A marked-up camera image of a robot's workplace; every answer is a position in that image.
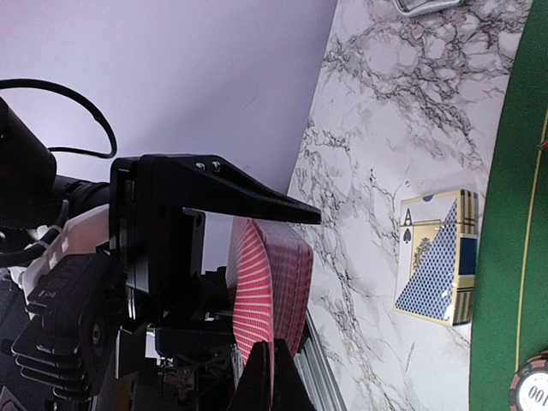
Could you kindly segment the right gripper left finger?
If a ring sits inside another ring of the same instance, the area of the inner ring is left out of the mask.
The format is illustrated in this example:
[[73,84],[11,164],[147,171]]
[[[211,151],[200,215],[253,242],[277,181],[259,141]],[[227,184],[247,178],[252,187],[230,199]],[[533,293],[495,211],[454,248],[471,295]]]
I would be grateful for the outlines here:
[[227,411],[270,411],[272,403],[272,361],[268,342],[256,342],[226,408]]

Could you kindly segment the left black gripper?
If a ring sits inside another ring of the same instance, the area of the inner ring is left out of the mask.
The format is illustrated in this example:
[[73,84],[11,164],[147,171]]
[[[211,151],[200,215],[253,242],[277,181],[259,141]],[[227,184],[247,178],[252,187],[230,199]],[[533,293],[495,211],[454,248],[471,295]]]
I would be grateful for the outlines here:
[[[122,265],[128,316],[158,324],[185,308],[199,283],[204,211],[319,224],[321,212],[268,188],[216,155],[119,158],[110,169],[111,253]],[[195,354],[234,343],[229,326],[155,327],[161,355]]]

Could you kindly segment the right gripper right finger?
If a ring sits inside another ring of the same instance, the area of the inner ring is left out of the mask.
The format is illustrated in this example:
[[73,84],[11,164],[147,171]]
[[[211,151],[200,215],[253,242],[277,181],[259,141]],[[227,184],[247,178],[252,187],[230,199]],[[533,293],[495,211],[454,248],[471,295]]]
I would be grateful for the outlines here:
[[315,411],[293,356],[283,339],[274,340],[274,411]]

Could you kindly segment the pink playing card deck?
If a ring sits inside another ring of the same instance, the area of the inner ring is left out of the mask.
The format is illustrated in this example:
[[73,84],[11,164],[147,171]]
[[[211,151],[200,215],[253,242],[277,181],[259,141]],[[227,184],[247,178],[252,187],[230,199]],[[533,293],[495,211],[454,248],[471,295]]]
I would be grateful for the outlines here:
[[226,284],[242,361],[255,343],[283,339],[295,354],[304,329],[313,250],[288,223],[233,219]]

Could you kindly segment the dark chip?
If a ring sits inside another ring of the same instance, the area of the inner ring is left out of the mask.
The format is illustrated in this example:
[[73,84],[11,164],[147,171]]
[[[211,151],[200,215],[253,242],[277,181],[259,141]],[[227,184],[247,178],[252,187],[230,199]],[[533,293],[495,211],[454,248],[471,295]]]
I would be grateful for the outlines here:
[[515,373],[509,388],[511,411],[546,411],[547,351],[528,359]]

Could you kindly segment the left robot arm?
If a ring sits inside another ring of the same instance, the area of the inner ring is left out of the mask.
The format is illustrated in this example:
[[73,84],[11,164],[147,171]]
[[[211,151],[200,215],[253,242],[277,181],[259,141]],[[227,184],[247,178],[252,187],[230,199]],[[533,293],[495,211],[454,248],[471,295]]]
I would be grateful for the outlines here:
[[213,155],[57,174],[1,106],[1,269],[29,323],[2,351],[48,410],[310,410],[294,357],[318,209]]

